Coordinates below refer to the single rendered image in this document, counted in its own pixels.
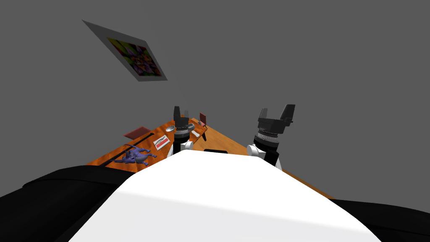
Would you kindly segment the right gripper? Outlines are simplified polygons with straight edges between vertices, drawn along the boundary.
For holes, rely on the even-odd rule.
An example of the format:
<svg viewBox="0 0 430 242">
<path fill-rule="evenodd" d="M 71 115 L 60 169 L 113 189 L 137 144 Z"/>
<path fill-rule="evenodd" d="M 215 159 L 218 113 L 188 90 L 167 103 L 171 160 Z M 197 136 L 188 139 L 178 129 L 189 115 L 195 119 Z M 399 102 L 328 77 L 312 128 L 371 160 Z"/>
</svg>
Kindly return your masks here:
<svg viewBox="0 0 430 242">
<path fill-rule="evenodd" d="M 266 118 L 268 108 L 263 108 L 258 118 L 258 133 L 266 136 L 278 136 L 279 134 L 283 134 L 285 128 L 293 123 L 295 106 L 294 104 L 287 104 L 284 107 L 280 119 Z"/>
</svg>

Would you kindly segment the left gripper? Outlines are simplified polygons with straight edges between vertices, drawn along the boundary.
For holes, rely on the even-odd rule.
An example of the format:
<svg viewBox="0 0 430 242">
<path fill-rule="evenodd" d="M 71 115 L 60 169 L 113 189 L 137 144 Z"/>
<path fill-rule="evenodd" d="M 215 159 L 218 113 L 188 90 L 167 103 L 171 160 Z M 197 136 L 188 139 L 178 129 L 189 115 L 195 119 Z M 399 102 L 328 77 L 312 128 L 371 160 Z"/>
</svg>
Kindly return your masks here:
<svg viewBox="0 0 430 242">
<path fill-rule="evenodd" d="M 188 129 L 189 128 L 189 111 L 185 110 L 184 111 L 184 117 L 182 117 L 181 112 L 180 112 L 180 107 L 175 106 L 173 116 L 174 116 L 173 120 L 175 122 L 175 127 L 177 129 Z"/>
</svg>

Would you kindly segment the red chair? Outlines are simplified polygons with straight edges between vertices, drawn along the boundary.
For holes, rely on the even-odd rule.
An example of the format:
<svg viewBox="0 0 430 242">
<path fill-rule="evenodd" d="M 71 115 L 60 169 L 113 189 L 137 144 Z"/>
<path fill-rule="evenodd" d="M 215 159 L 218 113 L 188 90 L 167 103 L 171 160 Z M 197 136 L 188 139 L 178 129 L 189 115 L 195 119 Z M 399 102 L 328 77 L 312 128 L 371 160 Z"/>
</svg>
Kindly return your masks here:
<svg viewBox="0 0 430 242">
<path fill-rule="evenodd" d="M 202 113 L 199 114 L 199 124 L 202 128 L 205 129 L 205 131 L 202 134 L 202 138 L 204 141 L 206 141 L 207 138 L 206 138 L 205 132 L 207 131 L 207 119 L 206 119 L 206 116 Z"/>
</svg>

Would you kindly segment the red and white card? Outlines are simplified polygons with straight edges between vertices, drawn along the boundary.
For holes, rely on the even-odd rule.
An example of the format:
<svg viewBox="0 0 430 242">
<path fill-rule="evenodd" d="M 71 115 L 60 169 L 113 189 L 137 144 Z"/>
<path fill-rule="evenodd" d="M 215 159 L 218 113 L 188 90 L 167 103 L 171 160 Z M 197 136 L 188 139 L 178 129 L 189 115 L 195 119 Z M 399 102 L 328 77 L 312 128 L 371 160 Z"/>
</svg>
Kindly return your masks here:
<svg viewBox="0 0 430 242">
<path fill-rule="evenodd" d="M 157 140 L 155 140 L 153 142 L 153 144 L 154 144 L 156 150 L 160 150 L 169 142 L 170 142 L 169 138 L 166 135 L 164 135 L 164 136 L 158 138 Z"/>
</svg>

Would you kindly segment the dark red flat board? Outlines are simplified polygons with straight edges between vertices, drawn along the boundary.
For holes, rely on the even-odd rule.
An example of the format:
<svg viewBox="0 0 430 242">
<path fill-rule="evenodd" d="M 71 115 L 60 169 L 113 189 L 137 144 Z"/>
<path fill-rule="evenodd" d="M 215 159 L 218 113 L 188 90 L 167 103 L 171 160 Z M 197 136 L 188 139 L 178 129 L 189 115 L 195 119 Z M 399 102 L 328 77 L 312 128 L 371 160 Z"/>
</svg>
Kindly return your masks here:
<svg viewBox="0 0 430 242">
<path fill-rule="evenodd" d="M 123 136 L 126 137 L 126 138 L 129 138 L 131 140 L 134 140 L 134 139 L 137 139 L 137 138 L 141 137 L 142 135 L 150 133 L 150 132 L 151 132 L 150 129 L 148 129 L 148 128 L 144 127 L 144 126 L 141 126 L 141 127 L 137 128 L 137 129 L 134 129 L 131 132 L 128 132 L 128 133 L 124 134 Z"/>
</svg>

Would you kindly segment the orange wooden table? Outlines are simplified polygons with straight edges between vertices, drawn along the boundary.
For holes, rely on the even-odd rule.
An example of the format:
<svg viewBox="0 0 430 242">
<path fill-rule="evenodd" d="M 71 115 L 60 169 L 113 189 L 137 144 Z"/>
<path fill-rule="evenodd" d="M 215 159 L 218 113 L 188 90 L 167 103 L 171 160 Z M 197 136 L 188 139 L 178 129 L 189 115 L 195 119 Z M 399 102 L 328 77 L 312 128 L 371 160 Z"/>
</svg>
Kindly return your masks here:
<svg viewBox="0 0 430 242">
<path fill-rule="evenodd" d="M 236 154 L 236 155 L 247 155 L 246 147 L 233 141 L 232 139 L 228 138 L 227 136 L 219 133 L 212 127 L 202 127 L 197 123 L 196 119 L 191 119 L 189 121 L 190 123 L 193 123 L 196 125 L 195 132 L 199 134 L 198 137 L 196 137 L 194 134 L 191 135 L 190 140 L 194 143 L 193 150 L 199 150 L 203 151 L 205 149 L 213 149 L 213 150 L 225 150 L 228 152 L 228 154 Z M 145 148 L 151 150 L 151 152 L 156 155 L 157 157 L 149 157 L 146 161 L 149 163 L 149 165 L 153 165 L 165 158 L 167 158 L 168 151 L 171 147 L 171 143 L 173 142 L 173 133 L 172 132 L 166 132 L 165 129 L 173 125 L 174 121 L 171 120 L 160 127 L 157 127 L 153 129 L 150 132 L 144 133 L 142 136 L 139 136 L 138 138 L 128 142 L 126 145 L 122 145 L 117 149 L 114 149 L 113 151 L 101 156 L 100 158 L 97 158 L 96 160 L 88 163 L 88 165 L 92 166 L 99 166 L 102 163 L 108 161 L 108 160 L 115 160 L 120 158 L 124 151 L 127 149 L 131 149 L 130 145 L 135 145 L 140 148 Z M 170 140 L 170 143 L 168 143 L 166 146 L 164 146 L 162 149 L 157 151 L 154 148 L 153 142 L 159 138 L 166 135 L 167 138 Z"/>
</svg>

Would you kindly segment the purple dragon figure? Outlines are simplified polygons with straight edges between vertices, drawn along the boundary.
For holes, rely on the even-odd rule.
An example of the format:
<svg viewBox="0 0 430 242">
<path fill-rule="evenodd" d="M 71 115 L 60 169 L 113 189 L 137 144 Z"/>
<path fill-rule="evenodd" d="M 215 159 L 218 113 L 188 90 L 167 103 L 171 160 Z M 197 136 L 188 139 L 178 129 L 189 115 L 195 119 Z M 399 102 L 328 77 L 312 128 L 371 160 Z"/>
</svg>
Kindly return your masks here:
<svg viewBox="0 0 430 242">
<path fill-rule="evenodd" d="M 137 146 L 134 146 L 134 149 L 128 151 L 124 157 L 122 157 L 120 160 L 112 160 L 112 162 L 115 163 L 136 163 L 136 164 L 143 164 L 146 167 L 149 165 L 148 162 L 146 162 L 146 159 L 151 156 L 156 158 L 157 156 L 150 153 L 150 150 L 144 149 L 144 148 L 138 148 Z"/>
</svg>

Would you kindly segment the black thin rod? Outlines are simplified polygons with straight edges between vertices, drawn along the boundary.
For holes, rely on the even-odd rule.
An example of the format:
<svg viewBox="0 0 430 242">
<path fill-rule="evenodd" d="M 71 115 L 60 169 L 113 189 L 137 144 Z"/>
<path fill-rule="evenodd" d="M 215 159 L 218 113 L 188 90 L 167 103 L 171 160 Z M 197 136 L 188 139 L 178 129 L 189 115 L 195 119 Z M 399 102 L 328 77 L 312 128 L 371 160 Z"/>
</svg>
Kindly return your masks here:
<svg viewBox="0 0 430 242">
<path fill-rule="evenodd" d="M 134 146 L 137 146 L 139 143 L 141 143 L 142 141 L 146 140 L 147 138 L 149 138 L 150 136 L 153 136 L 154 133 L 150 132 L 149 134 L 146 134 L 144 137 L 139 137 L 136 140 L 133 140 L 131 143 Z M 121 158 L 123 155 L 125 155 L 128 151 L 132 150 L 134 148 L 134 146 L 131 146 L 129 143 L 125 144 L 124 146 L 126 146 L 126 148 L 119 148 L 120 152 L 115 153 L 115 152 L 110 152 L 107 155 L 102 156 L 101 158 L 97 159 L 97 166 L 103 166 L 106 167 L 108 164 L 110 164 L 112 162 L 112 160 L 117 160 L 118 158 Z"/>
</svg>

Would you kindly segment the grey framed colourful picture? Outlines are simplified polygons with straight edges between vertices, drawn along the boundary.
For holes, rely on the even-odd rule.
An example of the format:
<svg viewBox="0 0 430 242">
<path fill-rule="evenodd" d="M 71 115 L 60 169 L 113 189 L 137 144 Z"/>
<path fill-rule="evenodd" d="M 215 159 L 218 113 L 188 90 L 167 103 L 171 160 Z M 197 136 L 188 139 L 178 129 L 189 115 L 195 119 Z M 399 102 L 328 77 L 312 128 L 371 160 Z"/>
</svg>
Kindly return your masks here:
<svg viewBox="0 0 430 242">
<path fill-rule="evenodd" d="M 168 80 L 146 41 L 85 20 L 83 22 L 137 81 Z"/>
</svg>

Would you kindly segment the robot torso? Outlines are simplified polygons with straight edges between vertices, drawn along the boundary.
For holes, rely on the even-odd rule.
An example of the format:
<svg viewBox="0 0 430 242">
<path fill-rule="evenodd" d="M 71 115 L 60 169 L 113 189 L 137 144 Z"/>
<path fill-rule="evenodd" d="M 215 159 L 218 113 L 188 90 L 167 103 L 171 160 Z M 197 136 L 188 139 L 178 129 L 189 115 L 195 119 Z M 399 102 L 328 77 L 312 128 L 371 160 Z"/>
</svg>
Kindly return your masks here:
<svg viewBox="0 0 430 242">
<path fill-rule="evenodd" d="M 128 178 L 70 242 L 380 242 L 253 156 L 184 150 Z"/>
</svg>

